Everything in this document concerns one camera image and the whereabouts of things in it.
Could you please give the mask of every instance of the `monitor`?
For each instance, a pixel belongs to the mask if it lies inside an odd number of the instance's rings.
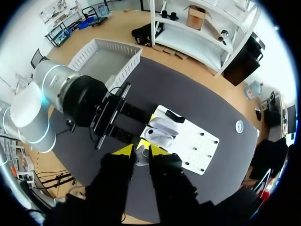
[[[288,134],[295,133],[297,130],[296,105],[287,108]]]

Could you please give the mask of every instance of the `white wall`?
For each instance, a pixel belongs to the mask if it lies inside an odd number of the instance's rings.
[[[296,103],[297,90],[294,70],[285,44],[265,12],[261,13],[254,32],[266,45],[261,66],[245,82],[263,82],[260,99],[268,98],[273,90],[280,91],[284,104]]]
[[[15,87],[18,79],[15,74],[24,78],[30,77],[33,68],[30,61],[39,48],[42,55],[47,55],[52,44],[44,37],[47,28],[42,22],[39,12],[55,0],[29,0],[10,21],[0,39],[0,76]],[[84,8],[87,0],[78,1]],[[74,0],[67,0],[67,7],[75,6]],[[13,91],[0,80],[0,100],[11,104]]]

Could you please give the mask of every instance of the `wooden floor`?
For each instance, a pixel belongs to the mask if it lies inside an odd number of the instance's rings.
[[[60,48],[53,48],[47,57],[58,63],[68,65],[74,55],[93,38],[116,40],[134,44],[135,40],[131,35],[131,31],[148,23],[150,23],[150,13],[148,12],[114,12],[113,16],[101,26],[88,27],[86,29],[73,32],[71,37]],[[170,56],[167,53],[160,53],[149,47],[143,47],[142,56],[179,71],[192,78],[194,81],[208,87],[243,114],[250,123],[252,123],[261,132],[259,140],[267,137],[268,130],[263,123],[263,119],[258,121],[255,115],[254,109],[256,104],[259,103],[259,100],[246,99],[243,93],[245,84],[241,83],[234,87],[222,76],[219,78],[214,77],[207,70],[205,65],[192,58],[180,60],[176,56]],[[37,152],[28,151],[28,146],[26,149],[36,167]],[[38,172],[53,172],[64,169],[64,166],[56,158],[53,152],[39,154]],[[50,189],[50,192],[54,196],[64,196],[70,186],[70,183],[68,183],[61,186],[59,191],[54,188]]]

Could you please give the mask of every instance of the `white plastic basket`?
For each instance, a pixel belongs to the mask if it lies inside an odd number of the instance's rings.
[[[102,81],[110,91],[128,78],[139,64],[141,52],[139,46],[93,39],[75,55],[68,67]]]

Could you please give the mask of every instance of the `black table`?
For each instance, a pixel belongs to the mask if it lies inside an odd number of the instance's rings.
[[[130,104],[150,113],[155,111],[157,105],[163,105],[220,139],[204,175],[184,170],[191,183],[198,189],[198,201],[204,203],[211,200],[218,204],[235,193],[255,150],[255,127],[211,90],[146,58],[141,58],[140,64],[127,81],[132,84],[127,95]],[[54,110],[50,120],[56,133],[66,128],[64,119],[64,115]],[[237,120],[244,123],[244,131],[241,134],[235,131]],[[126,116],[119,116],[116,124],[135,134],[140,134],[144,128]],[[66,169],[85,186],[89,185],[98,173],[101,158],[106,153],[113,153],[125,146],[113,138],[106,138],[102,148],[95,150],[88,130],[76,128],[73,134],[59,135],[53,149]],[[126,214],[145,221],[159,222],[148,166],[134,168],[127,195]]]

